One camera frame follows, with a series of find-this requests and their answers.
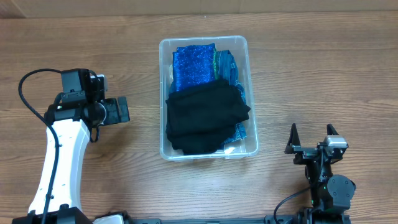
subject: white plastic bin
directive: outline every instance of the white plastic bin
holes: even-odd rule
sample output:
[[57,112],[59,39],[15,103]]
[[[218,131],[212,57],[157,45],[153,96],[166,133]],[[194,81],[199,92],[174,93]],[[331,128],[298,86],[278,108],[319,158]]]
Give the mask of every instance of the white plastic bin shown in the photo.
[[[173,52],[177,47],[189,45],[216,44],[217,51],[230,50],[239,69],[239,81],[246,93],[246,103],[251,107],[250,119],[243,122],[247,138],[235,141],[224,146],[212,154],[184,156],[182,150],[174,150],[165,133],[167,122],[166,99],[169,97],[170,85],[173,81]],[[259,143],[256,127],[256,114],[254,107],[253,88],[251,83],[248,43],[242,36],[228,37],[196,37],[164,39],[159,44],[159,70],[160,70],[160,155],[170,161],[184,161],[190,159],[225,158],[240,159],[254,156],[258,153]]]

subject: blue sequin fabric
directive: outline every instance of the blue sequin fabric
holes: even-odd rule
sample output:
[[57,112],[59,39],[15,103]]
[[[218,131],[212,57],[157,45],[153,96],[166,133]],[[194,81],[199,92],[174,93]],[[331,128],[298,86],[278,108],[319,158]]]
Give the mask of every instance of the blue sequin fabric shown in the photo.
[[173,52],[173,82],[170,93],[216,80],[216,45],[178,47]]

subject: wooden tabletop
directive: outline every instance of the wooden tabletop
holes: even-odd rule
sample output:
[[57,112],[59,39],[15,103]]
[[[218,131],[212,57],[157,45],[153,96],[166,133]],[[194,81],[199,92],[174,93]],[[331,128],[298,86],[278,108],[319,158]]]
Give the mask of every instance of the wooden tabletop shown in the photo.
[[[354,223],[398,218],[398,12],[0,20],[0,223],[25,216],[39,185],[45,126],[17,84],[38,68],[90,68],[126,96],[131,121],[104,127],[86,149],[84,213],[127,210],[136,218],[263,217],[308,186],[304,166],[284,154],[290,126],[314,146],[332,123],[349,149],[333,173],[357,189]],[[248,41],[259,154],[244,159],[165,161],[159,154],[159,42],[243,35]],[[24,84],[44,113],[62,90],[41,73]],[[280,214],[310,205],[309,194]]]

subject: white robotic arm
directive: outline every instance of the white robotic arm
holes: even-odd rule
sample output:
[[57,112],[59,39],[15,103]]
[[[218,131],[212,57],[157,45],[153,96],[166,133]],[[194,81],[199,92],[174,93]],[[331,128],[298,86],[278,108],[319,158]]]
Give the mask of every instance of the white robotic arm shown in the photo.
[[[66,119],[56,121],[52,127],[58,135],[60,159],[58,160],[57,173],[55,174],[49,212],[57,211],[61,205],[65,204],[70,208],[77,207],[81,210],[81,167],[86,146],[90,140],[90,132],[83,120],[73,121],[72,119]],[[54,155],[54,137],[49,128],[47,128],[47,153],[45,155],[42,178],[36,196],[29,207],[29,212],[35,210],[36,214],[43,213]]]

